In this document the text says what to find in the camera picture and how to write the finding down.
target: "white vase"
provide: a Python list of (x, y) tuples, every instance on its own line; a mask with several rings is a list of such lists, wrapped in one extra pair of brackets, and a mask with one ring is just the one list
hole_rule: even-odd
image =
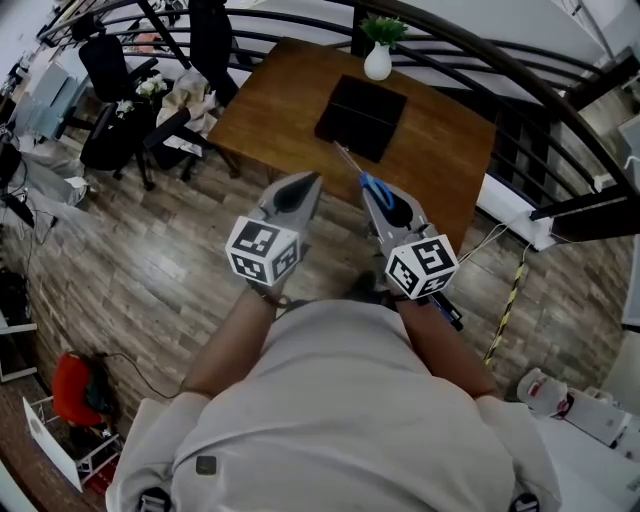
[(389, 46), (376, 43), (364, 61), (364, 74), (371, 80), (384, 80), (391, 74)]

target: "blue tool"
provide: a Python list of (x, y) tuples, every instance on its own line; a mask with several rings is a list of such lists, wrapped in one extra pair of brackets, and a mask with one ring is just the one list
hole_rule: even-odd
[(335, 141), (333, 142), (333, 144), (337, 148), (338, 153), (340, 153), (342, 158), (344, 158), (345, 161), (349, 164), (349, 167), (360, 173), (360, 186), (362, 188), (368, 188), (387, 210), (393, 210), (393, 194), (391, 193), (391, 190), (389, 190), (387, 184), (384, 181), (371, 176), (371, 174), (369, 174), (368, 172), (363, 171), (356, 163), (356, 161), (351, 158), (349, 151), (343, 148), (340, 144)]

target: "desk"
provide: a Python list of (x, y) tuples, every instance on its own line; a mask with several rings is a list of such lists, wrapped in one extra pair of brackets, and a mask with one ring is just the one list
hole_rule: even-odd
[[(324, 190), (360, 205), (358, 177), (314, 128), (342, 75), (367, 80), (363, 60), (283, 39), (218, 120), (209, 141), (286, 173), (318, 171)], [(411, 193), (458, 251), (489, 165), (494, 127), (431, 87), (393, 71), (379, 85), (407, 97), (380, 163), (363, 169)]]

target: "white t-shirt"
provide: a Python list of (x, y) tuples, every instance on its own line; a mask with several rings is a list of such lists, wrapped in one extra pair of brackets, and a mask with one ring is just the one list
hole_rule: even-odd
[(498, 512), (523, 489), (559, 507), (525, 405), (431, 376), (399, 315), (351, 301), (284, 315), (246, 380), (176, 398), (120, 462), (108, 509), (155, 486), (194, 512)]

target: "black box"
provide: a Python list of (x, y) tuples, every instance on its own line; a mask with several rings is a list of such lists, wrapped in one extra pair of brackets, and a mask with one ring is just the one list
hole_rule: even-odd
[(342, 75), (316, 125), (315, 135), (380, 162), (406, 102), (406, 96)]

